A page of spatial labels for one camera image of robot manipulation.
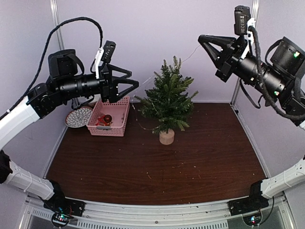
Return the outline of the small green christmas tree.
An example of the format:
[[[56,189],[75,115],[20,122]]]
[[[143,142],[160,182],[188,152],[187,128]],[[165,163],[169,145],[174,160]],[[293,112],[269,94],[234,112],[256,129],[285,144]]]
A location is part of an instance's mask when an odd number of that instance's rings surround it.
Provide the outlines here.
[[[163,61],[161,72],[155,72],[154,87],[145,90],[146,96],[135,98],[140,101],[140,114],[152,118],[159,124],[151,131],[159,136],[159,142],[170,145],[174,142],[175,129],[185,131],[189,127],[188,117],[193,112],[192,99],[198,94],[189,95],[187,90],[194,78],[180,73],[182,61],[173,57],[173,64]]]

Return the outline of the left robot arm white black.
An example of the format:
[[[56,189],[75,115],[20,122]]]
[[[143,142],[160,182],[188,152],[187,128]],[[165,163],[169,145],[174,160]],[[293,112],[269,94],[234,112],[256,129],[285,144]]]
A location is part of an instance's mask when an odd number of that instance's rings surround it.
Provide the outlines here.
[[[71,99],[99,94],[103,102],[115,103],[138,88],[138,81],[130,79],[130,71],[110,64],[112,54],[112,50],[105,52],[99,49],[95,60],[97,68],[91,74],[83,73],[84,66],[74,49],[49,55],[50,75],[47,82],[30,89],[17,106],[1,119],[1,148],[23,129]],[[64,212],[69,206],[57,182],[17,168],[3,150],[0,152],[0,182],[14,185],[49,201],[58,212]]]

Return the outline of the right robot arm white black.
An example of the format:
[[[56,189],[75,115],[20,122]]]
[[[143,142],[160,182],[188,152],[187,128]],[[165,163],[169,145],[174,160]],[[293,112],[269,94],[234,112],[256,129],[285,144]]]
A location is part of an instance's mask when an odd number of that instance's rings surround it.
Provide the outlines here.
[[[208,53],[217,71],[215,75],[227,82],[235,74],[247,85],[262,95],[269,96],[269,102],[279,101],[284,116],[293,116],[291,120],[300,128],[305,127],[305,97],[298,101],[293,92],[293,83],[305,72],[305,52],[286,37],[276,41],[271,58],[272,63],[257,65],[257,57],[248,50],[248,42],[243,37],[223,37],[200,35],[198,42]]]

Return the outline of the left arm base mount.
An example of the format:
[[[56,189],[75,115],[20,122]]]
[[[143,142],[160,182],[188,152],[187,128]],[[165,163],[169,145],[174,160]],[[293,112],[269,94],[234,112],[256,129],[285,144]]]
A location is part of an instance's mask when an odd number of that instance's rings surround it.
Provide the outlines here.
[[[74,217],[81,217],[84,212],[85,202],[66,197],[52,197],[44,200],[43,207],[53,212],[51,223],[56,228],[67,226]]]

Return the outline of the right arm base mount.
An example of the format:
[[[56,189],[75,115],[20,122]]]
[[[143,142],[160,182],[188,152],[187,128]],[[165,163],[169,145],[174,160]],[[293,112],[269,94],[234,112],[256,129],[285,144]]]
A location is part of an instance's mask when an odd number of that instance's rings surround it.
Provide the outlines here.
[[[250,227],[263,222],[262,209],[269,206],[267,199],[241,198],[228,202],[231,216],[242,215],[243,222]]]

